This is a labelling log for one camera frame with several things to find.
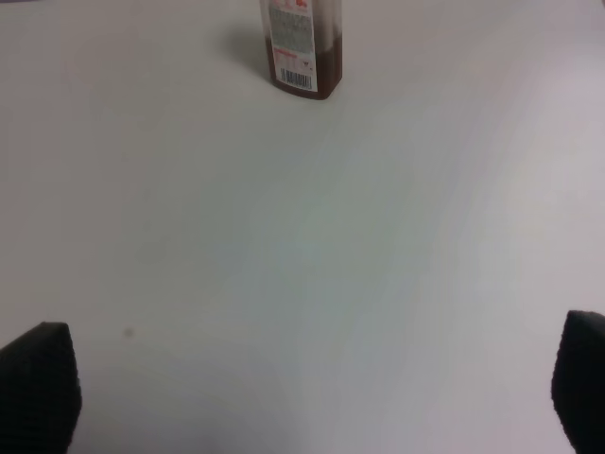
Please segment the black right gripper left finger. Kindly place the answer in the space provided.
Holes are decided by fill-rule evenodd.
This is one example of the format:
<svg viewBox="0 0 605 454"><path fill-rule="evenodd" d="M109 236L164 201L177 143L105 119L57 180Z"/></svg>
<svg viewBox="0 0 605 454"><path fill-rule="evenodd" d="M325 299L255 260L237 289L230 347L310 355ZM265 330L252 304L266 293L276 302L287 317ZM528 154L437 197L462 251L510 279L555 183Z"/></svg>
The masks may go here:
<svg viewBox="0 0 605 454"><path fill-rule="evenodd" d="M67 452L81 408L67 323L39 323L1 349L3 453Z"/></svg>

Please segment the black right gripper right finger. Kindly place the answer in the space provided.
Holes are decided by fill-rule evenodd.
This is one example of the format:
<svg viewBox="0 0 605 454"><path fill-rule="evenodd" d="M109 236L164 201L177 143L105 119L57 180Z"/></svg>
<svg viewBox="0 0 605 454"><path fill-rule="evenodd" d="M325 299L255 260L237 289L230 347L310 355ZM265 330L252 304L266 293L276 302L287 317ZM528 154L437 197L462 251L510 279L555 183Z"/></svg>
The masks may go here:
<svg viewBox="0 0 605 454"><path fill-rule="evenodd" d="M551 398L577 453L604 451L604 316L567 313L551 380Z"/></svg>

